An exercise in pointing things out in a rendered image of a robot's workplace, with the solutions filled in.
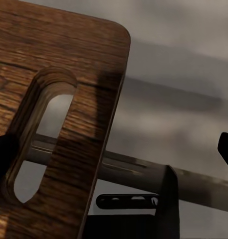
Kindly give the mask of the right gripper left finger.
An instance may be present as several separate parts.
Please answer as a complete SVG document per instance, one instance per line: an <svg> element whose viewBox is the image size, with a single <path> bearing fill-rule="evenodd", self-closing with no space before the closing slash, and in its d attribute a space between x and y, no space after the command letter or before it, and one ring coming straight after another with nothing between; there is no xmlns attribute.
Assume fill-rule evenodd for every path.
<svg viewBox="0 0 228 239"><path fill-rule="evenodd" d="M0 136L0 183L20 152L15 132Z"/></svg>

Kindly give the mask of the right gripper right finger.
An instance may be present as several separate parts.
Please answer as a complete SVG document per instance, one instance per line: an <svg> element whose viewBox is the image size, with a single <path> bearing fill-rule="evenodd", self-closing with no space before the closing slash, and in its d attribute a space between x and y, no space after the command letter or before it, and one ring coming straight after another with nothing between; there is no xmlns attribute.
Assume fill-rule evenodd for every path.
<svg viewBox="0 0 228 239"><path fill-rule="evenodd" d="M219 143L218 143L218 151L228 164L228 133L223 132L220 136Z"/></svg>

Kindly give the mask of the cutting board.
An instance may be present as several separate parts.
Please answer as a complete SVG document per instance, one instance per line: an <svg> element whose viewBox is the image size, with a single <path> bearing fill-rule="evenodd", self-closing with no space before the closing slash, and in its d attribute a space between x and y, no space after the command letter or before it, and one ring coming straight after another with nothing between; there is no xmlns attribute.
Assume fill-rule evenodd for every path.
<svg viewBox="0 0 228 239"><path fill-rule="evenodd" d="M43 88L76 87L40 186L21 206L0 190L0 239L79 239L124 78L121 24L0 0L0 136L18 140Z"/></svg>

